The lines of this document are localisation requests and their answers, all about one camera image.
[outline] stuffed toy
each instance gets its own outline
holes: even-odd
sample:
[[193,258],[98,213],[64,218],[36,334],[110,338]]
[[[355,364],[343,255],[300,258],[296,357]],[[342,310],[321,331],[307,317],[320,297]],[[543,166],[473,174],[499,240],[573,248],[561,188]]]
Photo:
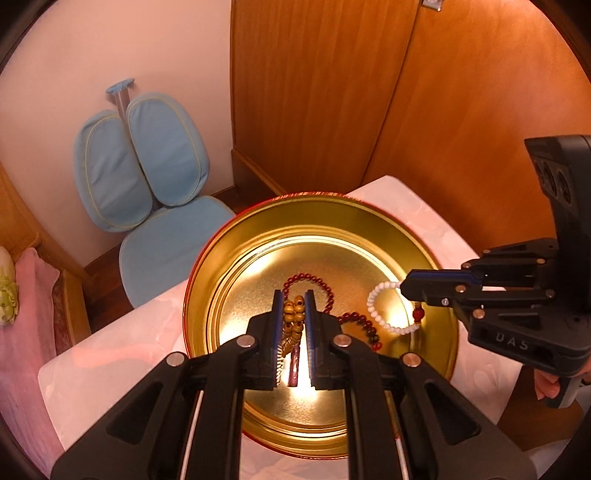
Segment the stuffed toy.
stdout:
[[12,257],[0,247],[0,326],[12,325],[18,314],[18,285]]

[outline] door hinge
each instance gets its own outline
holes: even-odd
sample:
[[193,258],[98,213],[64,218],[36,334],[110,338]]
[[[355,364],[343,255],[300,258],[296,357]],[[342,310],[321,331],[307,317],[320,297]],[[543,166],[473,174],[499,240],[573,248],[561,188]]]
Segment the door hinge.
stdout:
[[437,10],[438,12],[441,11],[441,5],[443,0],[423,0],[423,6],[427,8],[432,8],[433,10]]

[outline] mala bead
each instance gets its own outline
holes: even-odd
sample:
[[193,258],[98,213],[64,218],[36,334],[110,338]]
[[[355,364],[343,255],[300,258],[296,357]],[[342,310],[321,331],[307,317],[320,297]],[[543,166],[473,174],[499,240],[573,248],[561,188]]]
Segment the mala bead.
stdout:
[[421,307],[421,306],[415,307],[415,309],[413,310],[414,323],[420,323],[424,317],[425,317],[425,310],[423,310],[423,307]]

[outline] round metal tray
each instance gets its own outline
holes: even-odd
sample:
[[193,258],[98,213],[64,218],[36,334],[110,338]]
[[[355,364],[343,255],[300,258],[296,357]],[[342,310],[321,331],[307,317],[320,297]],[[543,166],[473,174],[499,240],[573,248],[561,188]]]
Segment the round metal tray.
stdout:
[[[332,314],[367,314],[366,298],[382,281],[403,279],[413,268],[437,268],[426,247],[390,215],[337,194],[294,194],[258,205],[235,217],[197,260],[184,301],[183,329],[191,356],[211,353],[246,332],[248,320],[271,310],[273,292],[297,273],[321,277],[332,288]],[[324,308],[326,295],[308,282],[292,286],[290,298],[312,288]],[[376,308],[392,325],[412,322],[413,306],[396,291],[382,293]],[[383,355],[422,355],[450,378],[457,353],[457,321],[451,310],[425,307],[419,331],[398,336],[376,325]],[[355,324],[343,330],[365,339]],[[278,388],[247,391],[245,434],[285,453],[316,459],[347,454],[341,391],[316,391],[307,376],[302,338],[297,387],[287,386],[289,356]]]

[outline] chair cushion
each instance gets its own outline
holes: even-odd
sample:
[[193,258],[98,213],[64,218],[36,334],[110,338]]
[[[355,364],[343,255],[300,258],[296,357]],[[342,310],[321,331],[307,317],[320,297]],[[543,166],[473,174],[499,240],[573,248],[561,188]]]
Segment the chair cushion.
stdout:
[[121,244],[123,287],[139,307],[186,280],[209,239],[233,212],[213,197],[198,197],[176,208],[161,208]]
[[156,198],[173,207],[197,196],[209,175],[209,158],[183,107],[162,93],[146,93],[128,105],[127,122]]
[[74,178],[88,215],[107,232],[135,228],[152,211],[152,193],[116,112],[95,115],[78,133]]

